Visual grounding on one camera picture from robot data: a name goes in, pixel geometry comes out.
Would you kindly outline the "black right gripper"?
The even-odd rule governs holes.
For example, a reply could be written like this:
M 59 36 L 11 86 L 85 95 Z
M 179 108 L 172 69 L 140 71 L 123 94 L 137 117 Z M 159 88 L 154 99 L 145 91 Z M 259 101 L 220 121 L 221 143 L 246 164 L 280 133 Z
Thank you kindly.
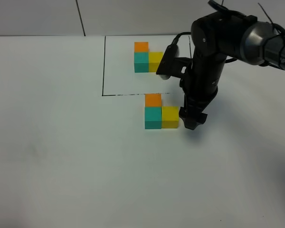
M 215 57 L 193 57 L 188 65 L 188 75 L 181 83 L 184 105 L 179 111 L 185 128 L 195 130 L 205 123 L 208 115 L 203 111 L 217 93 L 218 66 Z

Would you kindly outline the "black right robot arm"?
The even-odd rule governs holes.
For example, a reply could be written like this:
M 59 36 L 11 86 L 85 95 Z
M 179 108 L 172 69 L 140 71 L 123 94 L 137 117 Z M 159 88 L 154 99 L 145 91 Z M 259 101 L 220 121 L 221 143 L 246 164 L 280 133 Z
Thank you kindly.
M 227 57 L 285 71 L 285 33 L 275 34 L 272 25 L 255 16 L 240 18 L 215 12 L 193 22 L 191 37 L 195 49 L 180 82 L 185 97 L 179 112 L 188 129 L 205 123 L 203 110 L 218 92 Z

